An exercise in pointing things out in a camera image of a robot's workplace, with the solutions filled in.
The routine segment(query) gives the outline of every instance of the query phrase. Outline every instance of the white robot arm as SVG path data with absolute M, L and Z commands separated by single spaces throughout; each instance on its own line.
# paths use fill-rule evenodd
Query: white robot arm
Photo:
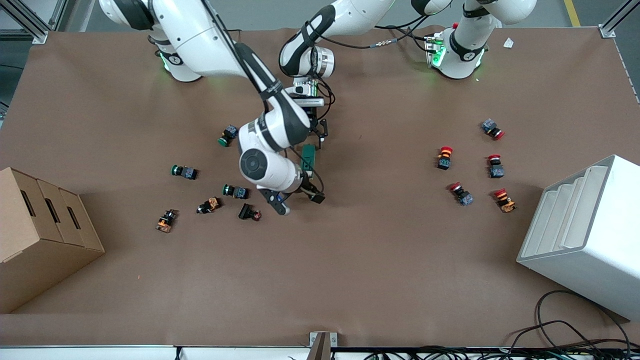
M 305 192 L 314 202 L 322 202 L 324 195 L 300 166 L 278 153 L 307 138 L 307 114 L 247 45 L 229 37 L 207 0 L 100 0 L 100 6 L 115 22 L 149 32 L 178 80 L 242 76 L 252 81 L 273 109 L 240 128 L 240 171 L 281 215 L 289 208 L 280 192 L 285 197 Z
M 458 27 L 445 29 L 431 39 L 435 45 L 430 47 L 436 51 L 428 56 L 431 66 L 449 78 L 468 77 L 480 66 L 486 41 L 499 21 L 516 24 L 535 6 L 536 0 L 465 0 Z
M 291 37 L 280 50 L 280 69 L 294 77 L 316 75 L 328 78 L 333 74 L 333 52 L 316 46 L 322 37 L 361 35 L 373 29 L 389 11 L 395 0 L 336 0 L 320 9 L 311 20 Z M 451 0 L 412 0 L 421 15 L 434 15 Z

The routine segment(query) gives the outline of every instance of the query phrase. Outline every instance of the brown table surface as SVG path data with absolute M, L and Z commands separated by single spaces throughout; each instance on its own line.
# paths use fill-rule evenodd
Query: brown table surface
M 241 34 L 287 84 L 276 59 L 291 33 Z M 52 33 L 31 50 L 0 168 L 82 194 L 106 255 L 0 317 L 1 344 L 296 345 L 316 330 L 348 346 L 510 344 L 534 325 L 538 298 L 561 288 L 515 262 L 542 189 L 610 154 L 640 163 L 639 107 L 614 42 L 595 28 L 499 29 L 461 81 L 427 69 L 410 41 L 331 45 L 338 99 L 316 162 L 325 202 L 297 195 L 280 217 L 254 192 L 259 223 L 240 221 L 243 202 L 227 197 L 197 215 L 223 184 L 249 185 L 235 146 L 216 139 L 261 103 L 245 79 L 172 80 L 145 37 Z M 479 130 L 489 117 L 501 141 Z M 444 145 L 454 149 L 446 172 L 434 167 Z M 486 172 L 495 152 L 499 180 Z M 200 178 L 171 176 L 174 164 Z M 449 193 L 456 181 L 473 205 Z M 490 197 L 503 187 L 519 207 L 510 214 Z M 163 234 L 154 225 L 169 208 L 180 215 Z M 590 305 L 555 296 L 544 319 L 621 337 Z M 625 328 L 640 341 L 640 324 Z M 536 333 L 520 344 L 546 345 Z

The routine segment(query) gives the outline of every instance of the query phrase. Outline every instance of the white plastic container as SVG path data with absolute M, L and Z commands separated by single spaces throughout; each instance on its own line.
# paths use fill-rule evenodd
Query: white plastic container
M 544 190 L 517 261 L 640 321 L 640 167 L 612 155 Z

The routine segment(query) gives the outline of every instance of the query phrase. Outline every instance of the gray floor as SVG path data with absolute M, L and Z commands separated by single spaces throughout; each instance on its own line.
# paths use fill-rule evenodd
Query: gray floor
M 270 30 L 279 28 L 298 28 L 320 7 L 332 0 L 213 0 L 212 3 L 222 15 L 229 28 L 244 30 Z M 618 0 L 574 0 L 582 25 L 597 25 L 610 14 Z M 463 0 L 454 0 L 452 6 L 442 13 L 428 19 L 423 25 L 449 25 L 460 18 Z M 400 24 L 416 18 L 409 0 L 398 0 L 394 7 L 382 19 L 382 25 Z M 624 56 L 632 79 L 640 82 L 640 51 L 634 37 L 640 30 L 640 11 L 632 14 L 616 30 L 618 45 Z M 571 26 L 563 0 L 539 0 L 531 14 L 523 22 L 515 25 L 521 28 L 546 28 Z M 76 0 L 72 8 L 66 31 L 133 31 L 125 26 L 111 22 L 102 13 L 97 0 Z M 0 64 L 23 67 L 28 55 L 30 41 L 0 41 Z M 20 79 L 21 71 L 0 67 L 0 101 L 10 104 Z

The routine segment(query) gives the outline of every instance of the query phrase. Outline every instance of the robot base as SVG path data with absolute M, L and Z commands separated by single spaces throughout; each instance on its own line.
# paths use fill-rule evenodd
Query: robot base
M 453 32 L 453 28 L 447 28 L 441 33 L 434 34 L 434 37 L 444 39 L 444 43 L 446 44 L 446 51 L 442 55 L 442 60 L 439 65 L 435 65 L 433 62 L 433 55 L 427 53 L 427 63 L 438 69 L 442 73 L 442 75 L 451 78 L 451 79 L 464 79 L 469 77 L 473 73 L 473 71 L 480 66 L 480 60 L 484 55 L 484 50 L 476 56 L 476 59 L 472 61 L 462 61 L 458 54 L 454 53 L 451 50 L 451 45 L 449 44 L 449 39 L 451 37 L 451 33 Z

